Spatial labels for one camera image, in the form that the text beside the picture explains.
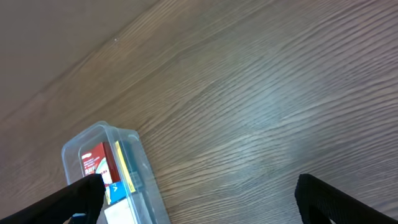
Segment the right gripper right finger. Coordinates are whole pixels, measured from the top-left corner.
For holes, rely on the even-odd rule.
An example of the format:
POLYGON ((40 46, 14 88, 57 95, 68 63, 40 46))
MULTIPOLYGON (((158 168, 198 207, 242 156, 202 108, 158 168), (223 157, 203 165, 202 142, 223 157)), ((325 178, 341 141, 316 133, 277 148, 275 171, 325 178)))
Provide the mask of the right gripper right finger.
POLYGON ((397 224, 397 220, 310 174, 299 175, 295 199, 304 224, 397 224))

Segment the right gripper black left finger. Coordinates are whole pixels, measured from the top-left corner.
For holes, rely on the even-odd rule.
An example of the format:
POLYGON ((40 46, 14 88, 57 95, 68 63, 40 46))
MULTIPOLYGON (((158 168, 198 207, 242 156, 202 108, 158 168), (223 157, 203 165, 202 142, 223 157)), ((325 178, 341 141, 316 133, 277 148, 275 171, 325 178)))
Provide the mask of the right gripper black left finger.
POLYGON ((1 223, 96 223, 106 187, 100 174, 90 174, 29 207, 1 219, 1 223))

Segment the blue yellow cough drops box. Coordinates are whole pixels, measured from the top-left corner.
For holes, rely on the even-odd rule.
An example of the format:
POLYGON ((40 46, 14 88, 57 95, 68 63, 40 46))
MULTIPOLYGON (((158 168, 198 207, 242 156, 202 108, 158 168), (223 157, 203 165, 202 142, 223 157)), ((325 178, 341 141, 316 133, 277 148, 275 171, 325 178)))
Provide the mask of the blue yellow cough drops box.
POLYGON ((136 192, 136 188, 129 175, 126 160, 124 159, 121 143, 116 141, 114 149, 116 154, 109 143, 104 144, 105 156, 108 165, 110 178, 104 180, 106 186, 106 200, 108 205, 113 205, 116 202, 127 197, 129 193, 136 192))

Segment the white blue medicine box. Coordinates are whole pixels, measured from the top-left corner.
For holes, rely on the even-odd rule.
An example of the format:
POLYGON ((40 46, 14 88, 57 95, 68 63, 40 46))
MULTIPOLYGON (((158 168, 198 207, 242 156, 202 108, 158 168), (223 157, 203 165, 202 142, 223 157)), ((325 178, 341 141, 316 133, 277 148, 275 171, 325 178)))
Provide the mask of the white blue medicine box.
POLYGON ((126 198, 109 204, 109 207, 104 210, 107 224, 136 224, 136 218, 132 214, 129 203, 126 198))

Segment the red white medicine box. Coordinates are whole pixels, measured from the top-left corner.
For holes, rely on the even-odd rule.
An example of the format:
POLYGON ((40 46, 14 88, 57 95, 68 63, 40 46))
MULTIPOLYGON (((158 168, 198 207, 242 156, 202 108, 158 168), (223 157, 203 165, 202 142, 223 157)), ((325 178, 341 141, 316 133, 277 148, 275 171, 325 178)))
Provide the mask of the red white medicine box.
POLYGON ((83 174, 101 174, 105 186, 121 180, 108 142, 101 142, 81 155, 83 174))

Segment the clear plastic container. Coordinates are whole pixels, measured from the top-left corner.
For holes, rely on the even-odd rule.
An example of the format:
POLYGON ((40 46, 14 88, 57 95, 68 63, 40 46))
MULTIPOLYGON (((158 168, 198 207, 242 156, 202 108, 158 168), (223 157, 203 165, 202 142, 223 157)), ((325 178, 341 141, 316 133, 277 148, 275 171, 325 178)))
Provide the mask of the clear plastic container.
MULTIPOLYGON (((108 142, 116 154, 116 141, 121 143, 129 175, 136 188, 136 192, 129 193, 126 199, 137 223, 170 224, 152 168, 135 130, 120 129, 101 121, 69 140, 62 148, 62 161, 68 184, 85 177, 81 163, 81 155, 84 152, 101 142, 108 142)), ((108 207, 105 193, 98 223, 107 223, 104 210, 108 207)))

